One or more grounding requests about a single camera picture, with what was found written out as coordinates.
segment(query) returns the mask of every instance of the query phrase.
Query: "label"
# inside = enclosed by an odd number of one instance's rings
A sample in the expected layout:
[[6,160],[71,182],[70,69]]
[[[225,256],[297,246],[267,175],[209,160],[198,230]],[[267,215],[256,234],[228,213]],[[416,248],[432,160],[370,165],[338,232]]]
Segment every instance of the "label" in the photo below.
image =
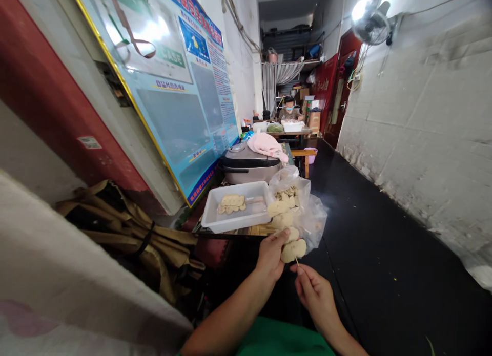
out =
[[86,149],[97,150],[102,149],[103,147],[97,142],[97,140],[92,136],[84,136],[77,138]]

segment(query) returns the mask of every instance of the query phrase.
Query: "pink towel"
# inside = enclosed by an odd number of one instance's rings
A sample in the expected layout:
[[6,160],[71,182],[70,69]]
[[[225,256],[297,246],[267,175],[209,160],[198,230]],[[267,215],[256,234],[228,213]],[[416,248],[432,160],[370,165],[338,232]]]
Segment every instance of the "pink towel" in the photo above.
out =
[[268,133],[255,133],[247,141],[247,145],[254,152],[280,159],[283,165],[289,162],[289,157],[282,151],[282,146]]

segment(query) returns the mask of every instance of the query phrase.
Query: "bag strap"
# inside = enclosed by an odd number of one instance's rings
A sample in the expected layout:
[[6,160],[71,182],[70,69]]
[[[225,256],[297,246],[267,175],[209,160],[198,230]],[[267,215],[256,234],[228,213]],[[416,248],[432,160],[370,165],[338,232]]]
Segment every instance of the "bag strap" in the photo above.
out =
[[152,225],[150,226],[150,230],[147,232],[145,237],[142,240],[142,244],[140,245],[139,249],[131,254],[124,255],[127,258],[137,258],[139,257],[147,248],[147,246],[150,243],[150,239],[152,238],[152,233],[154,233],[154,227],[155,227],[155,221],[152,221]]
[[[127,16],[125,15],[125,12],[123,11],[121,6],[119,5],[118,0],[111,0],[111,1],[113,2],[113,5],[116,9],[116,13],[118,14],[118,18],[121,21],[121,24],[123,25],[123,27],[126,28],[128,34],[130,36],[130,42],[133,44],[133,47],[135,48],[137,53],[139,53],[141,56],[143,56],[144,58],[147,58],[147,59],[150,59],[151,57],[153,57],[156,53],[155,45],[151,42],[133,37],[132,28],[130,27],[130,24],[128,23]],[[150,53],[143,55],[140,52],[140,49],[138,48],[137,44],[151,44],[152,47],[154,48],[154,51],[151,51]]]

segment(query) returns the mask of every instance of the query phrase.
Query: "wooden stool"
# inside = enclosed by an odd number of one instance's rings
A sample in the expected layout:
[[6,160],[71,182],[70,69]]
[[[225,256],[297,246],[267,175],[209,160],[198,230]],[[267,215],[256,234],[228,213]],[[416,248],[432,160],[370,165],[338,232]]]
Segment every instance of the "wooden stool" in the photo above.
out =
[[316,156],[318,153],[314,150],[291,150],[292,156],[304,157],[304,174],[305,178],[309,179],[309,158],[308,156]]

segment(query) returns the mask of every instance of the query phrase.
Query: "red wall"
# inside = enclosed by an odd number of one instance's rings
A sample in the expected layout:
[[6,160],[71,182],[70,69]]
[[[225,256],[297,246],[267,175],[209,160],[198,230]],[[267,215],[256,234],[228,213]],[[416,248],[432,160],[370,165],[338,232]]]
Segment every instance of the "red wall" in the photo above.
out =
[[[0,0],[0,21],[2,100],[85,183],[112,179],[148,213],[165,215],[19,0]],[[77,140],[83,136],[102,149],[85,148]]]

